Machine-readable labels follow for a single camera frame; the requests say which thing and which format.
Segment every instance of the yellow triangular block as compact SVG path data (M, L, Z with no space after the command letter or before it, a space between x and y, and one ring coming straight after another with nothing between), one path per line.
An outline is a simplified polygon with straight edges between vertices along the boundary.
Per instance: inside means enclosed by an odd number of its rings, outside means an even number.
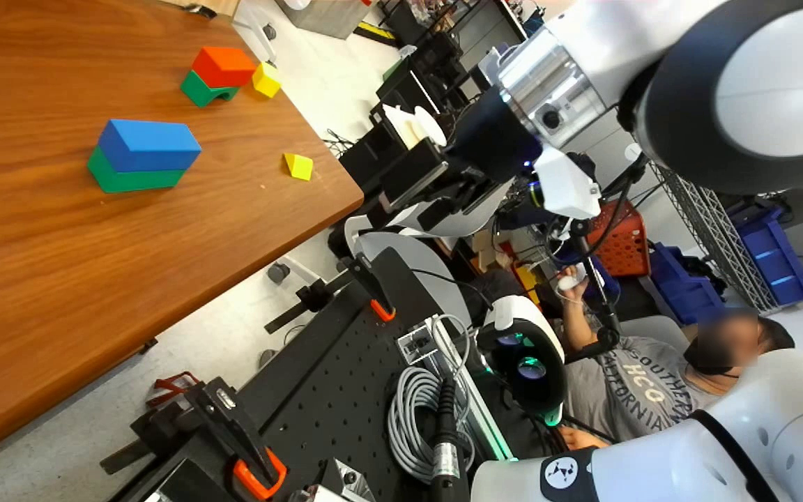
M269 98L274 98L281 83L277 79L277 68L268 63L259 64L256 72L252 74L252 86Z
M299 178L299 180L312 180L312 168L315 166L312 159L295 153L284 153L284 160L287 162L287 167L290 168L290 176Z

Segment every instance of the stacked blocks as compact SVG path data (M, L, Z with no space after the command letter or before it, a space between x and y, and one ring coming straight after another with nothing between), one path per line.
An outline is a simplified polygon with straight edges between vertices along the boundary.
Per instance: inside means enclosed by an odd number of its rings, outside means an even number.
M107 193L174 187L201 149L185 124L111 120L89 159Z
M255 71L255 63L240 49L204 47L191 65L181 90L203 108L215 98L232 99Z
M298 180L312 180L312 168L315 163L312 159L295 153L284 153L284 161L287 162L287 168L290 169L290 176L298 178Z
M281 89L281 83L277 80L277 68L268 63L259 64L252 76L252 86L265 96L274 98Z

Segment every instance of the person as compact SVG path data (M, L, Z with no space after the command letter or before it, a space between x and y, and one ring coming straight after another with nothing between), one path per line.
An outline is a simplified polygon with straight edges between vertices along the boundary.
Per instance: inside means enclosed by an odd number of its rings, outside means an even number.
M567 267L561 275L576 275ZM587 280L560 291L567 350L576 352L597 340L584 316ZM738 381L743 369L762 353L794 349L779 322L750 309L726 309L701 325L698 336L680 353L649 337L622 336L615 349L566 366L564 412L615 441L662 431L708 406ZM570 449L604 447L608 442L582 429L560 428Z

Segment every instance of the gray t-shirt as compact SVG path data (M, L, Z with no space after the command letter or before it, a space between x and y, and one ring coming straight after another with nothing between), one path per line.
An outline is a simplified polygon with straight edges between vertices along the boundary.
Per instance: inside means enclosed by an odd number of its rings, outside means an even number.
M563 411L619 441L662 431L717 399L685 378L672 346L623 337L615 349L566 366Z

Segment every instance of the robot logo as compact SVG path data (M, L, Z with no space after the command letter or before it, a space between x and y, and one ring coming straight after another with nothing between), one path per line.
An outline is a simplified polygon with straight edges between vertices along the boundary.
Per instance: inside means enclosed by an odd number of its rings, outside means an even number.
M560 457L547 464L544 479L555 489L567 489L578 477L578 463L571 457Z

